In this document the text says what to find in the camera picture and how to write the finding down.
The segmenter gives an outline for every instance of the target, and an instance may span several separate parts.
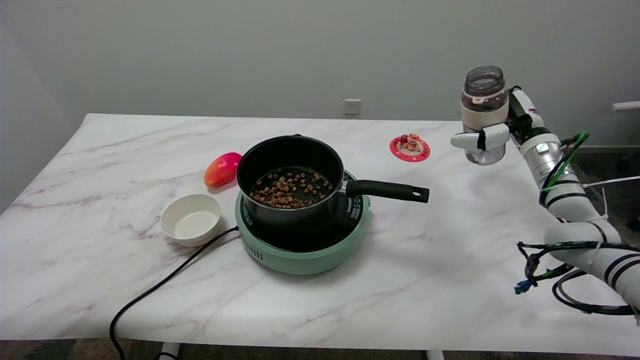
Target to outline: food in pot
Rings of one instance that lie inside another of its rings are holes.
[[[306,178],[317,184],[308,184]],[[272,186],[263,187],[267,181]],[[249,196],[272,208],[298,209],[325,199],[323,187],[330,191],[333,186],[320,172],[298,167],[277,168],[256,180]]]

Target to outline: floor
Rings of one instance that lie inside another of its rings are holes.
[[[617,177],[634,176],[640,173],[640,160],[632,163],[630,172],[620,173],[615,169],[620,159],[618,154],[577,154],[573,168],[583,183]],[[630,231],[626,222],[640,215],[640,192],[637,182],[610,184],[605,187],[609,208],[609,221],[620,231],[623,241],[640,246],[640,233]],[[122,339],[121,343],[130,360],[151,360],[160,351],[161,344],[151,341]],[[117,353],[108,339],[79,339],[53,341],[0,341],[2,360],[87,360],[117,359]],[[420,360],[418,351],[388,350],[331,350],[298,348],[252,348],[209,345],[183,345],[180,358],[188,359],[345,359],[345,360]],[[614,356],[592,356],[580,354],[541,354],[512,352],[445,352],[447,360],[609,360],[624,359]]]

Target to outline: glass jar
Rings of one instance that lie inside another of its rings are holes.
[[[483,66],[467,74],[460,98],[463,131],[472,133],[507,120],[509,92],[502,70]],[[465,150],[469,161],[478,165],[491,165],[504,157],[506,144],[493,149]]]

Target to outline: red mango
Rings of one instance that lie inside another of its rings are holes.
[[[217,188],[231,182],[236,177],[238,163],[242,155],[228,152],[215,159],[204,172],[204,185]]]

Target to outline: table leg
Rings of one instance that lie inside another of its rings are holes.
[[[442,350],[420,350],[422,360],[444,360]]]
[[[163,343],[162,344],[162,352],[167,352],[171,355],[178,356],[178,351],[180,351],[180,343]],[[162,355],[160,360],[173,360],[172,358]]]

